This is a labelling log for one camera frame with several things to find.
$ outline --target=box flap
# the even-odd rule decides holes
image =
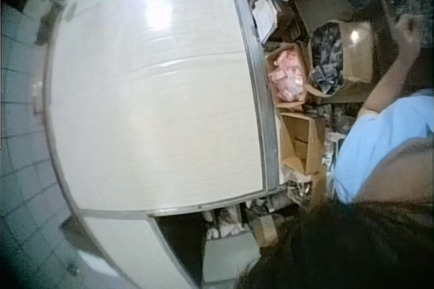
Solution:
[[[313,174],[322,169],[326,123],[324,118],[315,118],[309,123],[309,140],[307,146],[306,174]]]
[[[344,79],[369,83],[372,80],[373,43],[369,22],[340,23],[342,37]]]

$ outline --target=tile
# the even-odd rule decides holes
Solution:
[[[47,259],[52,251],[47,240],[38,231],[22,246],[22,249],[30,256],[30,264],[37,269]]]
[[[12,41],[12,48],[6,62],[6,68],[19,72],[32,73],[35,50],[36,46]]]
[[[30,77],[26,73],[8,71],[3,69],[5,75],[3,87],[4,102],[28,102]]]
[[[69,210],[69,207],[66,205],[62,209],[60,209],[59,212],[57,212],[56,219],[59,225],[61,225],[70,216],[71,216],[71,210]]]
[[[38,132],[31,134],[32,150],[34,161],[41,161],[50,158],[50,152],[48,151],[47,137],[45,132]]]
[[[9,154],[14,170],[23,168],[33,163],[31,135],[15,136],[7,139]]]
[[[1,175],[4,176],[12,172],[12,170],[14,170],[12,167],[7,141],[4,138],[1,139],[0,158],[1,158]]]
[[[38,270],[36,277],[43,278],[44,286],[56,286],[63,280],[65,273],[66,267],[55,254],[51,254]]]
[[[14,41],[8,37],[1,36],[1,67],[8,66],[8,60],[11,55]]]
[[[32,281],[32,289],[57,289],[57,285],[53,283],[51,277],[47,277],[42,269],[39,269]]]
[[[56,247],[54,254],[65,266],[81,259],[77,250],[65,239]]]
[[[22,249],[15,251],[14,258],[8,261],[12,270],[14,270],[16,279],[21,283],[23,288],[30,288],[35,269],[31,264],[31,258]]]
[[[54,215],[47,199],[43,194],[38,194],[28,201],[27,207],[35,219],[37,227],[40,227],[46,220]]]
[[[47,240],[51,249],[55,249],[57,245],[64,239],[62,231],[59,229],[59,223],[56,218],[50,218],[41,228],[41,233]]]
[[[23,15],[15,35],[15,39],[29,45],[34,44],[39,30],[39,22]]]
[[[86,287],[76,277],[73,277],[69,273],[65,275],[60,282],[59,288],[61,289],[85,289]]]
[[[19,244],[24,243],[36,231],[35,220],[26,205],[20,206],[5,219]]]
[[[51,160],[38,163],[36,165],[36,170],[38,171],[39,182],[41,182],[43,188],[49,187],[57,182]]]
[[[34,75],[43,75],[45,71],[45,63],[47,60],[47,45],[37,46],[33,51],[33,69]]]
[[[5,102],[6,71],[9,71],[9,70],[7,70],[7,69],[1,69],[1,102]]]
[[[27,105],[2,104],[1,110],[6,136],[16,136],[28,133]]]
[[[54,213],[65,207],[66,201],[60,190],[59,185],[54,185],[46,189],[43,194],[48,200],[48,204]]]
[[[30,199],[42,190],[35,166],[29,166],[16,172],[16,180],[25,200]]]
[[[22,13],[35,20],[40,20],[44,14],[48,13],[50,3],[46,0],[27,0]]]
[[[42,118],[36,117],[33,112],[33,104],[28,105],[28,130],[30,132],[45,131]]]
[[[0,252],[1,257],[5,260],[12,259],[15,251],[18,249],[18,242],[15,240],[14,235],[5,223],[1,223],[1,241]]]
[[[1,215],[5,216],[20,206],[24,201],[24,197],[15,174],[3,177],[0,185]]]
[[[8,5],[4,5],[1,9],[1,34],[15,38],[22,14]]]

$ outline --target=cabinet door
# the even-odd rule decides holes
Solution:
[[[78,208],[265,190],[234,0],[68,0],[50,73],[50,142]]]
[[[164,239],[145,220],[84,218],[87,229],[129,280],[139,288],[194,288]]]

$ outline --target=light blue shirt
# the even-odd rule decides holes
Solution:
[[[361,116],[345,139],[336,162],[334,182],[339,200],[351,202],[380,161],[404,141],[427,137],[433,131],[432,96],[402,98],[380,114]]]

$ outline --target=dark hair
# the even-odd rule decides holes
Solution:
[[[237,289],[434,288],[433,205],[329,201],[289,224]]]

